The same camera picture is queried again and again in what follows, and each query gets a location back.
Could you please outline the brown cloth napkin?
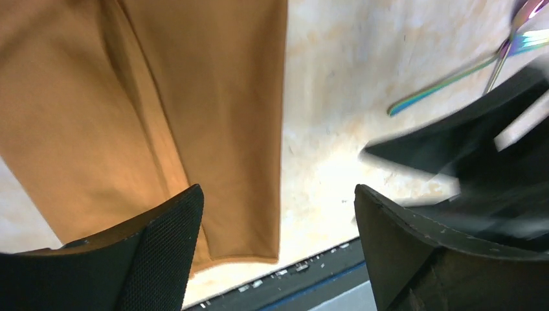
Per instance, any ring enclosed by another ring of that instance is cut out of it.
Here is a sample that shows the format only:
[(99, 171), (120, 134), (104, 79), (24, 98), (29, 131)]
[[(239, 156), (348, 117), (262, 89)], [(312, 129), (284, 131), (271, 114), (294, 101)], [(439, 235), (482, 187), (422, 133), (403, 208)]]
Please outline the brown cloth napkin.
[(199, 184), (192, 271), (278, 261), (287, 11), (1, 2), (1, 157), (61, 242)]

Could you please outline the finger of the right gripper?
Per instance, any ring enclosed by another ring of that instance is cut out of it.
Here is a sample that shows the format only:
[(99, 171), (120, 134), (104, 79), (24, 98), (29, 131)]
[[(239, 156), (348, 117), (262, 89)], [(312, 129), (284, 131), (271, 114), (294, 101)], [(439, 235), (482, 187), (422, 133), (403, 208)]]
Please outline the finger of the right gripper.
[(361, 150), (430, 174), (456, 176), (481, 150), (495, 152), (494, 138), (548, 91), (548, 73), (529, 65), (468, 106), (423, 128)]

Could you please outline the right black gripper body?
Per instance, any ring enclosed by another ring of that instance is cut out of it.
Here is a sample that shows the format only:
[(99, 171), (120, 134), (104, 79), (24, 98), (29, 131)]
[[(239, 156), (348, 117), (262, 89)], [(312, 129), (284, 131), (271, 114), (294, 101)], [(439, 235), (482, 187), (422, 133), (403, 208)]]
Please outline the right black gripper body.
[(456, 196), (416, 211), (479, 238), (546, 252), (548, 120), (503, 148), (497, 136), (495, 152), (483, 149), (460, 166), (454, 176), (460, 188)]

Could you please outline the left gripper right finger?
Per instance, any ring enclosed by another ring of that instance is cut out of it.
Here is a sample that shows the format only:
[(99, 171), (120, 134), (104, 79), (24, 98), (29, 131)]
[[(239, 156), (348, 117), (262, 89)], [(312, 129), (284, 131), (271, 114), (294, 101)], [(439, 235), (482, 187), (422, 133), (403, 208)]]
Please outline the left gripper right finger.
[(456, 231), (366, 185), (355, 214), (379, 310), (547, 310), (548, 255)]

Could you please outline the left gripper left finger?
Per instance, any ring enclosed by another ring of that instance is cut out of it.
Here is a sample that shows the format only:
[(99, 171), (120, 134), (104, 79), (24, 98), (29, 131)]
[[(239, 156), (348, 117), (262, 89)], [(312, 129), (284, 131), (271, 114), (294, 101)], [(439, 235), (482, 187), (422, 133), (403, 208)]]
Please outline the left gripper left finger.
[(192, 185), (60, 249), (1, 255), (2, 310), (180, 310), (203, 214)]

